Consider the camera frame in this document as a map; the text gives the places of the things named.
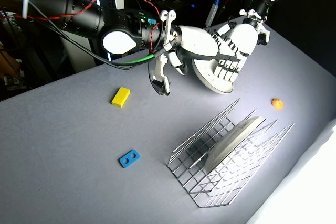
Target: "robotic arm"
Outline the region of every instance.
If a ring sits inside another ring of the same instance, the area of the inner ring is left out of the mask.
[[[210,33],[201,28],[173,24],[175,11],[160,13],[158,21],[143,12],[103,9],[89,0],[29,0],[61,30],[94,39],[100,51],[122,55],[155,45],[151,72],[158,93],[170,93],[164,65],[170,64],[180,73],[186,72],[183,57],[193,59],[193,68],[200,80],[218,93],[232,90],[247,57],[257,44],[269,41],[269,31],[262,25],[274,0],[253,0],[242,24],[229,23]],[[23,0],[1,0],[7,10],[24,13]],[[39,14],[31,6],[28,16]]]

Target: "dish rack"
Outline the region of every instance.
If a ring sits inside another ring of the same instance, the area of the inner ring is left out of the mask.
[[[212,171],[207,172],[204,169],[207,154],[235,126],[228,116],[238,101],[179,145],[168,161],[170,171],[199,207],[218,207],[232,203],[294,126],[291,124],[272,137],[266,138],[265,134],[277,120],[266,126],[261,125]],[[255,111],[243,120],[248,119]]]

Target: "blue block with two holes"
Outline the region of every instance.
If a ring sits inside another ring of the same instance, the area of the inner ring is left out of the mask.
[[[119,159],[119,163],[122,165],[122,167],[127,168],[139,158],[140,154],[136,150],[131,150]]]

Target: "gray table surface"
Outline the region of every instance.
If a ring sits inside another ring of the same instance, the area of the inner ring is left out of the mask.
[[[169,97],[154,92],[147,66],[104,65],[1,102],[0,223],[245,223],[336,111],[336,78],[273,30],[231,94],[213,93],[192,70],[166,73]],[[132,90],[122,109],[110,104],[119,86]],[[238,98],[234,122],[258,108],[279,119],[275,131],[295,126],[231,205],[197,208],[165,163]],[[141,158],[124,169],[118,158],[133,148]]]

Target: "green wire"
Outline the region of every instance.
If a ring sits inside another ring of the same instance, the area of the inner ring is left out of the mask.
[[[127,61],[127,62],[123,62],[123,65],[129,65],[129,64],[134,64],[134,63],[140,63],[149,59],[154,58],[154,54],[149,54],[146,57],[140,58],[138,60],[132,60],[132,61]]]

